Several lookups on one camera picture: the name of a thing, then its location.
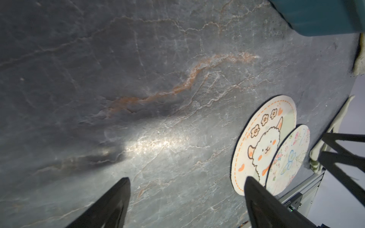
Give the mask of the teal plastic storage box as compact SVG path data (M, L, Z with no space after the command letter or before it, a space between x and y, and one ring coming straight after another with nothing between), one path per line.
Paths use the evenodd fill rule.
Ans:
M364 33L365 2L353 0L270 1L297 33L307 37Z

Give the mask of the butterfly cream coaster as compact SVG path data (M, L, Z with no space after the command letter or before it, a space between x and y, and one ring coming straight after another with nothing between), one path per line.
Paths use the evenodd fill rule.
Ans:
M266 189L274 196L293 181L304 162L310 143L308 126L299 125L279 147L266 181Z

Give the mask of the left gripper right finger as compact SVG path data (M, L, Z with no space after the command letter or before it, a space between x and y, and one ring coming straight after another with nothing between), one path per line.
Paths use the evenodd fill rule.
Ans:
M300 213L288 210L253 177L246 179L244 192L253 228L316 227Z

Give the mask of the alpaca cream coaster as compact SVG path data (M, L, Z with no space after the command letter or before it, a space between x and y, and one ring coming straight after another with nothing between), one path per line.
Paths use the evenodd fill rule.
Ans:
M231 182L243 196L247 177L262 186L271 163L284 139L297 125L297 109L289 96L273 97L258 108L247 122L236 143L231 163Z

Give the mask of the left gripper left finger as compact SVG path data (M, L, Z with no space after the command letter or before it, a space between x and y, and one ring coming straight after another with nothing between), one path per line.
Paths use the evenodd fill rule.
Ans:
M124 177L67 227L122 228L125 223L130 196L130 179Z

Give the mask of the white work glove far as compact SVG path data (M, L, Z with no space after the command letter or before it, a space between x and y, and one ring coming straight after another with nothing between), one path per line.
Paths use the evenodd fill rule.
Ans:
M355 76L365 74L365 34L360 34L359 52L354 61L353 73Z

